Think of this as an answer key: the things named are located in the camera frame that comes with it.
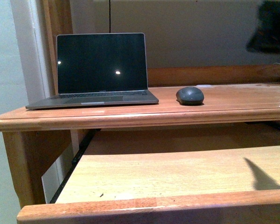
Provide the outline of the black blurred gripper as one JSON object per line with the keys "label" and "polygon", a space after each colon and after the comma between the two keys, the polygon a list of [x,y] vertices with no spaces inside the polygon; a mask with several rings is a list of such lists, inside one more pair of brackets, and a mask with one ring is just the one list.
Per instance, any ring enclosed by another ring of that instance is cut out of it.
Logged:
{"label": "black blurred gripper", "polygon": [[258,24],[246,45],[252,53],[280,54],[280,0],[265,0],[258,7]]}

